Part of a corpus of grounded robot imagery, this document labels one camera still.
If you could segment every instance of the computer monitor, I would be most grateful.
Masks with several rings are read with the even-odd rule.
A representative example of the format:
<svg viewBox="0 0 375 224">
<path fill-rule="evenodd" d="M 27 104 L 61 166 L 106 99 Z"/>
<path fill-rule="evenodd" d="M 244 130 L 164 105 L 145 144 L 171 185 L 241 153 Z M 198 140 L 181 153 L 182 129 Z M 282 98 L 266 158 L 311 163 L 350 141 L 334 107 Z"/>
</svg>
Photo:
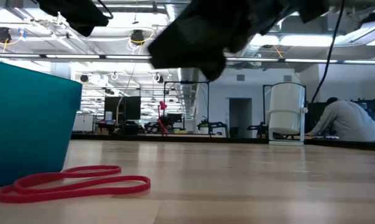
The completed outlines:
<svg viewBox="0 0 375 224">
<path fill-rule="evenodd" d="M 182 114 L 167 114 L 168 118 L 170 118 L 174 123 L 181 123 L 182 122 Z"/>
<path fill-rule="evenodd" d="M 120 96 L 110 96 L 104 99 L 104 113 L 107 111 L 113 112 L 113 120 L 116 119 L 117 105 Z M 123 98 L 123 102 L 119 104 L 118 109 L 119 118 L 118 120 L 138 120 L 141 116 L 141 97 L 140 96 L 128 96 Z"/>
</svg>

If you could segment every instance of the red resistance band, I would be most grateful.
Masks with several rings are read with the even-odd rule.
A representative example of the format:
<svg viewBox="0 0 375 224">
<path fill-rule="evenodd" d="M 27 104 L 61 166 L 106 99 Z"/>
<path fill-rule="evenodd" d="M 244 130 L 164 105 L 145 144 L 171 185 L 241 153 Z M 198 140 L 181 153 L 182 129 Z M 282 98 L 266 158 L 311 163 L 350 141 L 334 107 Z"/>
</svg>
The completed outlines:
<svg viewBox="0 0 375 224">
<path fill-rule="evenodd" d="M 119 166 L 82 166 L 66 169 L 63 172 L 32 174 L 16 180 L 13 185 L 0 189 L 0 202 L 31 203 L 56 200 L 63 198 L 84 197 L 93 195 L 122 195 L 143 192 L 150 189 L 150 179 L 140 175 L 125 175 L 87 180 L 77 184 L 63 185 L 49 189 L 29 189 L 39 184 L 46 184 L 64 178 L 102 177 L 121 173 Z M 141 185 L 133 187 L 103 187 L 98 189 L 82 189 L 100 184 L 109 184 L 121 181 L 139 181 Z"/>
</svg>

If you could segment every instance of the gray shirt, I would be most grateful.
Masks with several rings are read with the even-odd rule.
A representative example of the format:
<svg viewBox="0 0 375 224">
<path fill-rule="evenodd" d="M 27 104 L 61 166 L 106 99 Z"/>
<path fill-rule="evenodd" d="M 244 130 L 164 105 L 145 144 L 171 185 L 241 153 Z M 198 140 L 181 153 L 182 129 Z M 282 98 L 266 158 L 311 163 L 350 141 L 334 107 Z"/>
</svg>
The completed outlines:
<svg viewBox="0 0 375 224">
<path fill-rule="evenodd" d="M 309 135 L 317 135 L 331 123 L 343 141 L 375 141 L 375 122 L 357 103 L 331 103 Z"/>
</svg>

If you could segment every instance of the wooden table surface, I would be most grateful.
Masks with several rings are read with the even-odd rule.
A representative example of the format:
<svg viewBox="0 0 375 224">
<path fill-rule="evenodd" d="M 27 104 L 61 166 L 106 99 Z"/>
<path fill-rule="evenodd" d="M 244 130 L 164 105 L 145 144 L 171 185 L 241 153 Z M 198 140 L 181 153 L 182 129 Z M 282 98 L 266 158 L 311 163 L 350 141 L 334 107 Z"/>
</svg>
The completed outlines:
<svg viewBox="0 0 375 224">
<path fill-rule="evenodd" d="M 65 168 L 93 164 L 146 175 L 152 189 L 127 196 L 0 203 L 0 224 L 375 224 L 372 151 L 71 141 Z"/>
</svg>

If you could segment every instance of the door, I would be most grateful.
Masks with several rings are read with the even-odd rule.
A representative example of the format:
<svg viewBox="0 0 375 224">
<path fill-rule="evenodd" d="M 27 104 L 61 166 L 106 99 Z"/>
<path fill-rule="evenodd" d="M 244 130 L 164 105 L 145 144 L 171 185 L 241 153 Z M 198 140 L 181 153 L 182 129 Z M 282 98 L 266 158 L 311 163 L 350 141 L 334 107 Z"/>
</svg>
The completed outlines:
<svg viewBox="0 0 375 224">
<path fill-rule="evenodd" d="M 232 138 L 251 138 L 252 131 L 248 126 L 252 125 L 252 99 L 229 99 L 229 134 Z"/>
</svg>

